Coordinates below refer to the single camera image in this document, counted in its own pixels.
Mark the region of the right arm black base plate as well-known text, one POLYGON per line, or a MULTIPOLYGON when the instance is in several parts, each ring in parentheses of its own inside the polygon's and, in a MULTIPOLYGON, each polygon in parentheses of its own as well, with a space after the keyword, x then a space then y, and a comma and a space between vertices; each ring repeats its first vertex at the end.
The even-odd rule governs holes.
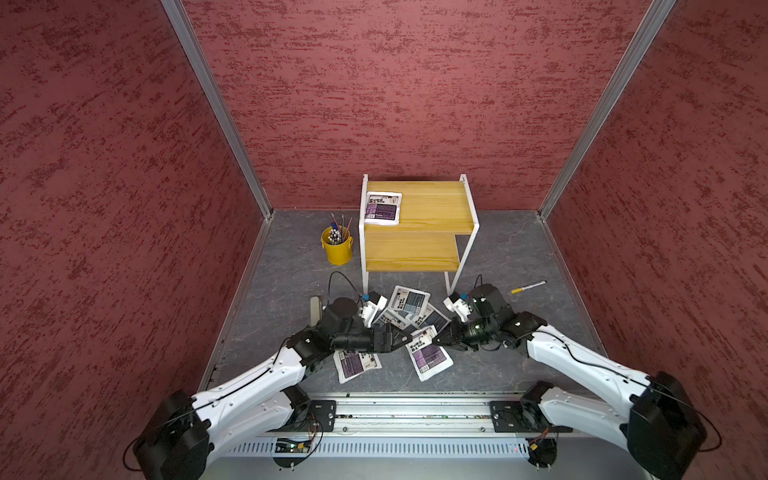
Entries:
POLYGON ((490 418, 495 433, 540 435, 572 433, 573 429, 549 422, 536 404, 521 401, 491 401, 490 418))

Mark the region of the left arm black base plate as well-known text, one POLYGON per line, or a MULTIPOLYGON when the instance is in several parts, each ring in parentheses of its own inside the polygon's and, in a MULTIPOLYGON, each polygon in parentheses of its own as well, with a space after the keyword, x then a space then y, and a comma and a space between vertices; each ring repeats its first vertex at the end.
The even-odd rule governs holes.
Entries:
POLYGON ((296 409, 280 431, 299 432, 320 429, 332 432, 336 421, 337 402, 334 400, 310 400, 296 409))

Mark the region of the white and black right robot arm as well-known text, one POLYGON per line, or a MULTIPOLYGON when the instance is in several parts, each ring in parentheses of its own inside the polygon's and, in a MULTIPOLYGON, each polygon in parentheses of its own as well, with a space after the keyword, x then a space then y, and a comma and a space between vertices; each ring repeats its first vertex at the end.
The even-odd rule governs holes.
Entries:
POLYGON ((531 312, 515 312, 502 293, 481 284, 444 301, 454 320, 439 345, 477 350, 497 342, 568 376, 591 392, 575 395, 541 381, 520 399, 535 427, 548 423, 587 433, 626 450, 657 479, 680 479, 707 438, 683 385, 660 371, 646 374, 590 350, 531 312))

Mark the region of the wooden shelf with white frame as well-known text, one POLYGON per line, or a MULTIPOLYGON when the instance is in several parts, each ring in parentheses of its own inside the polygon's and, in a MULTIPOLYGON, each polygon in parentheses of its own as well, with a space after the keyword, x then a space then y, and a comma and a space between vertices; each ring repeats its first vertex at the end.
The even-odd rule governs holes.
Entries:
POLYGON ((358 224, 362 289, 373 272, 440 272, 452 294, 480 228, 468 177, 456 181, 371 181, 363 176, 360 214, 374 192, 402 195, 399 223, 358 224))

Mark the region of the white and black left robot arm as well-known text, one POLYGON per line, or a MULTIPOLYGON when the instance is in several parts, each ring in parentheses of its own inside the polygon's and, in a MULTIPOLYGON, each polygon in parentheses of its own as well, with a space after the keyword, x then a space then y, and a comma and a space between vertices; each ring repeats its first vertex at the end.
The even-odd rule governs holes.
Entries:
POLYGON ((338 351, 389 353, 411 341, 390 323, 374 323, 378 310, 372 302, 338 298, 261 364, 211 390, 163 399, 127 448, 137 471, 147 479, 198 479, 249 437, 302 424, 310 400, 299 385, 326 359, 338 351))

